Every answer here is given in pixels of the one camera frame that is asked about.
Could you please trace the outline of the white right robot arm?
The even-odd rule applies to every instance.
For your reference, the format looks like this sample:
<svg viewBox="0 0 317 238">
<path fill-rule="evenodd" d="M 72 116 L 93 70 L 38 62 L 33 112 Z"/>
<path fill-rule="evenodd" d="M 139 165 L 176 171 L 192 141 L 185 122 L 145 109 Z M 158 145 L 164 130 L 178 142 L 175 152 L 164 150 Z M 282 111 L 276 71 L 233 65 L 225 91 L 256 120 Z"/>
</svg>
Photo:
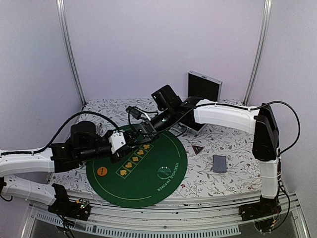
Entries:
<svg viewBox="0 0 317 238">
<path fill-rule="evenodd" d="M 253 135 L 252 153 L 260 163 L 261 197 L 256 206 L 260 216 L 275 209 L 278 187 L 279 130 L 270 105 L 260 107 L 235 106 L 213 102 L 201 97 L 181 100 L 169 85 L 152 94 L 160 114 L 145 119 L 136 127 L 139 135 L 154 140 L 178 122 L 214 124 L 244 131 Z"/>
</svg>

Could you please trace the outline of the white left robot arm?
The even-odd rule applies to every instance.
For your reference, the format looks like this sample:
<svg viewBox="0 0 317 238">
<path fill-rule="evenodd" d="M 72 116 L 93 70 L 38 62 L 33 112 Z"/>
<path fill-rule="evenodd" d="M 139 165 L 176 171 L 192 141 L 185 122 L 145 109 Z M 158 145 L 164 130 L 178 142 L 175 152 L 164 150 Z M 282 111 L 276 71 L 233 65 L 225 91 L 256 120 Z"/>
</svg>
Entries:
<svg viewBox="0 0 317 238">
<path fill-rule="evenodd" d="M 82 121 L 71 127 L 71 135 L 64 143 L 53 143 L 46 149 L 34 151 L 5 151 L 0 154 L 0 193 L 54 204 L 63 215 L 70 215 L 73 203 L 63 186 L 36 183 L 17 177 L 22 173 L 63 173 L 80 167 L 84 161 L 111 156 L 120 157 L 119 150 L 126 145 L 128 134 L 109 130 L 99 136 L 96 125 Z"/>
</svg>

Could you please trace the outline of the orange big blind button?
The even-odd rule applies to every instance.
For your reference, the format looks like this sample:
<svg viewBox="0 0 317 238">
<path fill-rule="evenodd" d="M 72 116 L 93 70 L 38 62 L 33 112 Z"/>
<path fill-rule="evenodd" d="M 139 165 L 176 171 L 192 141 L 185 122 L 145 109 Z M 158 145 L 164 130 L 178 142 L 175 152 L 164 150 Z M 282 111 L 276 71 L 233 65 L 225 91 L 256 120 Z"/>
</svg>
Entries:
<svg viewBox="0 0 317 238">
<path fill-rule="evenodd" d="M 108 174 L 108 169 L 106 167 L 99 167 L 97 169 L 97 175 L 100 177 L 104 177 Z"/>
</svg>

